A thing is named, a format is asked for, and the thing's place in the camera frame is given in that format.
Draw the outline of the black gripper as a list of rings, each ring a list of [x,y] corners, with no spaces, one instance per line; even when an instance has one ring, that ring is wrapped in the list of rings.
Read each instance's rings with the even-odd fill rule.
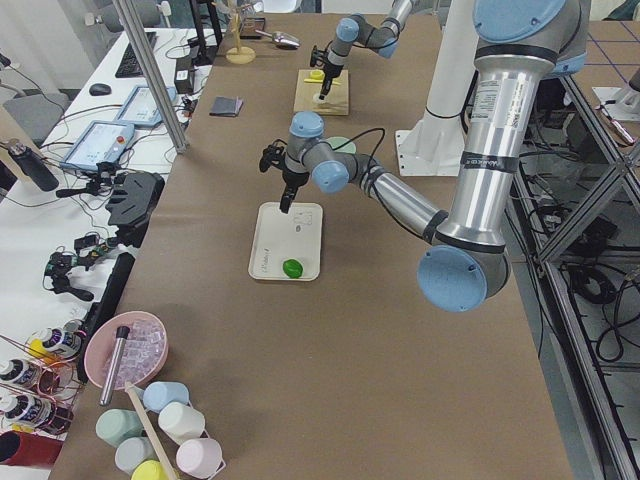
[[[331,85],[335,79],[337,79],[343,70],[341,64],[335,64],[329,60],[324,62],[323,72],[324,80],[319,92],[320,96],[326,100],[326,97],[330,93]]]
[[[282,178],[285,182],[285,189],[279,203],[279,209],[283,214],[288,214],[298,189],[308,182],[308,174],[284,170]]]

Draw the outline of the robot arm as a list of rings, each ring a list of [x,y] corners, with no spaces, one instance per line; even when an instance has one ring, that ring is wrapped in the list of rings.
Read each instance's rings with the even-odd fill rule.
[[[390,58],[406,21],[418,1],[394,1],[387,17],[379,27],[370,24],[362,14],[354,13],[342,18],[335,29],[335,35],[324,50],[314,46],[310,57],[310,66],[318,67],[324,73],[319,99],[324,100],[330,93],[333,80],[338,78],[346,64],[352,47],[376,52],[384,58]]]
[[[500,223],[539,84],[582,68],[590,9],[587,1],[474,4],[478,82],[450,210],[438,209],[372,155],[334,150],[312,111],[295,114],[287,146],[268,147],[260,161],[262,170],[282,173],[280,210],[290,209],[307,182],[330,194],[355,184],[430,244],[417,272],[424,296],[450,312],[478,307],[509,277]]]

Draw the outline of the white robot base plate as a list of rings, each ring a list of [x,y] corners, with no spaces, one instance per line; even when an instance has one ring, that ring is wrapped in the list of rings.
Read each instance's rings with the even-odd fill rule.
[[[401,176],[456,177],[464,148],[460,128],[453,132],[398,130],[395,132],[396,153]]]

